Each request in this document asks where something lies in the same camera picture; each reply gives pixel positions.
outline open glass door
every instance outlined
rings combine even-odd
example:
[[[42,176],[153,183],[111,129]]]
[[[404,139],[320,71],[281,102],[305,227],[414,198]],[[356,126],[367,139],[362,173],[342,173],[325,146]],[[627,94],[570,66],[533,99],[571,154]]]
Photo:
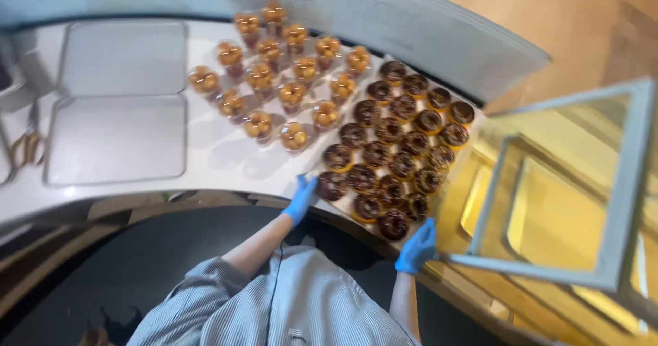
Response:
[[[489,116],[443,196],[437,259],[556,283],[631,333],[658,329],[655,111],[643,79]],[[446,234],[457,224],[461,239]]]

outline donut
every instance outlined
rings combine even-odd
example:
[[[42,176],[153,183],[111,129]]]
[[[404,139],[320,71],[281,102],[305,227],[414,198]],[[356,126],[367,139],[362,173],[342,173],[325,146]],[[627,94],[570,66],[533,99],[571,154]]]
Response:
[[[366,93],[368,93],[368,98],[377,101],[380,106],[388,105],[395,94],[393,93],[393,87],[383,80],[370,83],[366,88]]]
[[[462,125],[449,123],[439,133],[439,139],[450,149],[457,150],[468,142],[468,130]]]
[[[402,123],[395,118],[384,118],[374,127],[374,135],[387,145],[397,143],[404,133]]]
[[[377,226],[384,238],[399,241],[407,235],[407,215],[397,208],[391,209],[377,218]]]
[[[433,195],[439,191],[442,180],[433,168],[422,168],[414,175],[414,182],[419,192]]]
[[[402,182],[390,175],[384,175],[379,180],[379,187],[376,191],[377,198],[382,201],[385,207],[396,207],[402,203],[405,194]]]
[[[426,135],[437,135],[443,129],[443,118],[436,111],[423,110],[416,116],[414,124]]]
[[[373,224],[382,214],[382,204],[371,195],[358,195],[352,202],[352,218],[363,224]]]
[[[416,100],[410,95],[401,95],[393,99],[388,109],[391,117],[400,120],[401,123],[407,123],[416,114]]]
[[[413,156],[424,156],[430,152],[430,139],[422,132],[408,132],[400,142],[400,149]]]
[[[340,141],[351,149],[359,149],[366,143],[366,131],[358,123],[348,123],[340,128]]]
[[[334,202],[342,198],[348,190],[345,174],[323,172],[318,176],[315,192],[318,197]]]
[[[388,162],[388,169],[399,180],[410,180],[413,177],[416,165],[413,156],[408,152],[398,152]]]
[[[421,100],[427,93],[430,82],[420,73],[407,75],[402,79],[402,89],[415,100]]]
[[[439,174],[447,172],[453,161],[455,161],[455,153],[443,145],[432,147],[430,154],[427,155],[427,163]]]
[[[445,112],[451,100],[450,92],[441,87],[436,87],[427,92],[427,106],[436,112]]]
[[[402,202],[402,211],[409,219],[415,222],[422,222],[425,220],[429,209],[427,196],[420,192],[407,194],[405,201]]]
[[[475,118],[475,110],[473,106],[466,102],[453,102],[448,108],[448,120],[459,125],[467,126],[473,122]]]
[[[390,85],[397,87],[407,75],[407,66],[400,61],[389,61],[379,68],[379,73]]]
[[[354,165],[348,172],[348,186],[357,193],[368,193],[377,187],[377,175],[367,165]]]
[[[325,149],[322,160],[330,171],[344,173],[352,167],[352,152],[344,144],[336,143]]]
[[[373,127],[382,116],[382,108],[373,99],[362,100],[354,106],[354,118],[361,127]]]
[[[385,165],[388,161],[388,146],[379,140],[374,140],[370,143],[366,143],[366,145],[363,146],[363,152],[361,153],[361,156],[363,157],[363,162],[365,162],[366,165],[372,168],[379,168]]]

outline blue latex glove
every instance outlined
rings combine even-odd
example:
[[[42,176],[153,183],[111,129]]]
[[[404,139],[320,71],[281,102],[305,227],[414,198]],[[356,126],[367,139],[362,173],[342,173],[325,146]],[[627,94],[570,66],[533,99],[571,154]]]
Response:
[[[306,182],[306,177],[303,174],[297,175],[297,191],[290,201],[290,205],[282,211],[282,214],[287,214],[292,218],[292,227],[300,224],[304,215],[308,211],[310,200],[313,198],[315,186],[318,184],[318,177],[314,176]]]
[[[436,228],[434,219],[428,218],[414,235],[405,243],[395,262],[395,269],[412,275],[418,274],[425,261],[434,257]]]

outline person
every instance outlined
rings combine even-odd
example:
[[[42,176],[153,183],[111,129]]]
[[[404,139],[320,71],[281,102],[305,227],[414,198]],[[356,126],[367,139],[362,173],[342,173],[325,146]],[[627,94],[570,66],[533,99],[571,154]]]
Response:
[[[317,178],[300,175],[297,183],[281,215],[190,270],[127,344],[420,345],[415,276],[434,255],[433,220],[400,251],[387,313],[321,251],[284,245],[313,200]]]

